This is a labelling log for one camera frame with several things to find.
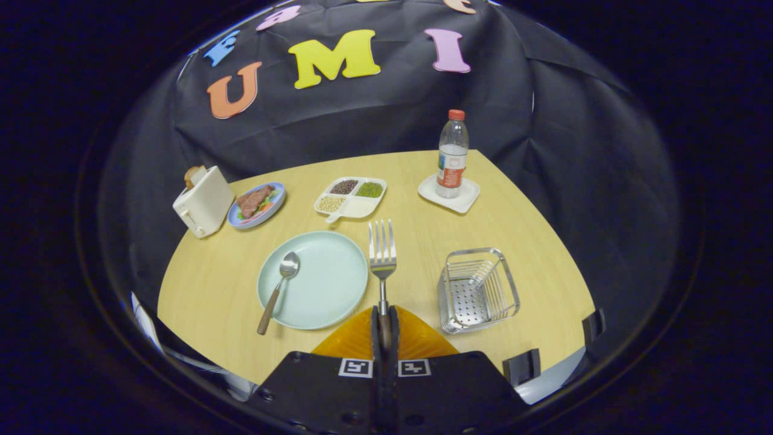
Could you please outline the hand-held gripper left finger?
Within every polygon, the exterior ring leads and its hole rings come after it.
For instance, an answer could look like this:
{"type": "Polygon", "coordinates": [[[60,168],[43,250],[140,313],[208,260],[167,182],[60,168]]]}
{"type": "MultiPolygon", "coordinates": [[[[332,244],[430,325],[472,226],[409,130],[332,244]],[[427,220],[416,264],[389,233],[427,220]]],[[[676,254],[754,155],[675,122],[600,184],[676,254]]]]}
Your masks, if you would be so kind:
{"type": "Polygon", "coordinates": [[[337,358],[289,352],[246,404],[281,433],[387,433],[383,353],[337,358]]]}

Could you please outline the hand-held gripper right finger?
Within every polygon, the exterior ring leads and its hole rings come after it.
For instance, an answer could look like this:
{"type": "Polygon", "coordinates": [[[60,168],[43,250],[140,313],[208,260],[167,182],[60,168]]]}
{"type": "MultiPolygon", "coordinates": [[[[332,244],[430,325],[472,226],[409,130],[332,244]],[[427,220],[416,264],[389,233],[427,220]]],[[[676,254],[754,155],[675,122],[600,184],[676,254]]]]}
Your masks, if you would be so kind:
{"type": "Polygon", "coordinates": [[[402,359],[396,308],[393,347],[386,359],[388,434],[504,433],[529,410],[482,352],[402,359]]]}

